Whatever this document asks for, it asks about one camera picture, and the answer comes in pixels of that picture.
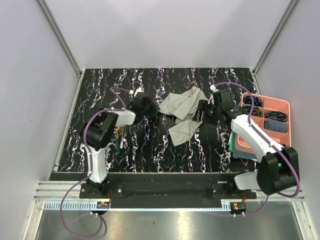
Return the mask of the grey cloth napkin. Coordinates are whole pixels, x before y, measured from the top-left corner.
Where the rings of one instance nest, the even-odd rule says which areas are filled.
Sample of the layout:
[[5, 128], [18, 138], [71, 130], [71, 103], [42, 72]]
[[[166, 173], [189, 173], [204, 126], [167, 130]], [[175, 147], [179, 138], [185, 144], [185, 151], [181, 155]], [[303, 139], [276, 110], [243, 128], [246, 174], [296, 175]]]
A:
[[175, 125], [169, 129], [175, 147], [189, 141], [202, 124], [192, 120], [200, 100], [207, 102], [208, 98], [202, 90], [192, 87], [181, 94], [170, 92], [159, 105], [160, 113], [176, 118]]

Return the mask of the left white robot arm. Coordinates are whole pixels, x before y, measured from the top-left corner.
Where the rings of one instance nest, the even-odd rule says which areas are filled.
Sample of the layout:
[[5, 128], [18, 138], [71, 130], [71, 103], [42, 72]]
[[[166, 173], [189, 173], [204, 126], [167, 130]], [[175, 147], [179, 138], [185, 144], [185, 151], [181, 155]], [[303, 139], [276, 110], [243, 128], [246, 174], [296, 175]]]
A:
[[122, 109], [98, 108], [80, 130], [88, 161], [86, 187], [97, 198], [108, 193], [106, 148], [115, 135], [117, 127], [137, 124], [144, 117], [157, 114], [159, 107], [145, 92], [133, 95], [132, 101]]

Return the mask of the silver fork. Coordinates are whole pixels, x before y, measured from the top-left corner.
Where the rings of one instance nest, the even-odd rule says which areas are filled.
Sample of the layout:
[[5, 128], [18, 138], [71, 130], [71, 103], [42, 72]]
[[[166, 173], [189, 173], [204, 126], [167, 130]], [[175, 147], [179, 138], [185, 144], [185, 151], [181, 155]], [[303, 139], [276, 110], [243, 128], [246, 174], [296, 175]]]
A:
[[124, 147], [124, 127], [121, 126], [119, 131], [120, 131], [120, 149], [123, 149], [123, 147]]

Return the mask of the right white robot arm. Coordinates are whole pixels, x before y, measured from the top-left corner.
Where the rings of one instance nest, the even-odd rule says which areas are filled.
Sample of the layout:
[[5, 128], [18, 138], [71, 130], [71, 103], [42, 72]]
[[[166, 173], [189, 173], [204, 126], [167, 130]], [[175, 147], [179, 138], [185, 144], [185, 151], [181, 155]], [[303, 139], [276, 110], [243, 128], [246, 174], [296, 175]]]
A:
[[296, 197], [300, 192], [299, 159], [293, 147], [284, 147], [273, 140], [253, 120], [243, 107], [235, 105], [231, 93], [210, 89], [209, 100], [200, 100], [193, 120], [204, 124], [224, 122], [233, 133], [238, 134], [253, 150], [259, 163], [256, 172], [237, 174], [227, 185], [228, 195], [239, 198], [245, 190], [261, 191], [270, 196], [284, 196], [284, 190], [295, 187]]

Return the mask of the gold spoon green handle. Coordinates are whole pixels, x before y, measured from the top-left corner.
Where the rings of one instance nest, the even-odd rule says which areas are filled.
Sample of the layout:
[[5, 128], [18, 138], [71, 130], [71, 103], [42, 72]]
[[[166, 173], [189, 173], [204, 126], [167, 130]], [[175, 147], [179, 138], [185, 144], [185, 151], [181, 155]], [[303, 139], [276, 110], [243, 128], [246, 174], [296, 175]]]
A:
[[115, 130], [115, 137], [116, 137], [116, 153], [120, 154], [121, 153], [120, 140], [119, 140], [120, 126], [116, 125], [114, 130]]

